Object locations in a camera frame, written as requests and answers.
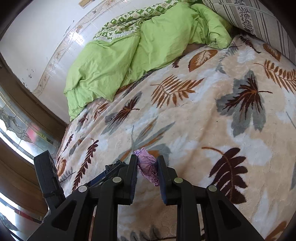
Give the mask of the leaf pattern bed blanket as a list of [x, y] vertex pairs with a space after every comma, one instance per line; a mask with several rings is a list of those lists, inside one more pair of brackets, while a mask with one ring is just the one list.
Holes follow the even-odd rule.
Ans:
[[215, 185], [265, 240], [279, 240], [295, 213], [295, 65], [239, 35], [89, 103], [58, 153], [65, 195], [140, 149], [193, 185]]

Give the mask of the stained glass door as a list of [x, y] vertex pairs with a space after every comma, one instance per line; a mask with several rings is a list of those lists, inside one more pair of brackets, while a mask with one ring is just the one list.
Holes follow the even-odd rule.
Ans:
[[23, 113], [1, 89], [1, 139], [25, 160], [34, 163], [34, 157], [49, 151], [54, 162], [60, 142]]

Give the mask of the green quilt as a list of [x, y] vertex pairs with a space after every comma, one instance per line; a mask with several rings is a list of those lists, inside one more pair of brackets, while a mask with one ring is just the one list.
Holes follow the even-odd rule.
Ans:
[[120, 88], [169, 65], [189, 44], [228, 47], [231, 29], [213, 10], [190, 1], [164, 1], [113, 18], [68, 71], [64, 94], [70, 119], [97, 98], [113, 101]]

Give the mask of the black plastic bag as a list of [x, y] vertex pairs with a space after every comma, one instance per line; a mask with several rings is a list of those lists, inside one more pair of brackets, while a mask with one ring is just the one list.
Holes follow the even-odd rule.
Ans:
[[106, 165], [105, 166], [105, 170], [104, 170], [104, 173], [105, 175], [115, 175], [117, 176], [118, 175], [118, 172], [121, 168], [127, 166], [127, 164], [125, 162], [122, 162], [121, 160], [117, 160], [115, 163], [113, 164], [110, 164], [110, 165]]

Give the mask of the striped floral pillow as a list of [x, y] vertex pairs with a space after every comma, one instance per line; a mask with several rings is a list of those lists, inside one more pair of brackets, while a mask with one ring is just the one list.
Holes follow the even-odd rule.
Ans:
[[295, 63], [295, 45], [284, 26], [260, 1], [203, 1], [232, 25], [263, 40]]

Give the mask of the purple plastic bag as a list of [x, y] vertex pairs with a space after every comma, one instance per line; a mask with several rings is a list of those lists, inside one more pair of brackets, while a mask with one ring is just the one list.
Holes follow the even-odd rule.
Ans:
[[134, 151], [138, 158], [138, 170], [144, 178], [149, 180], [154, 186], [159, 186], [157, 160], [145, 148]]

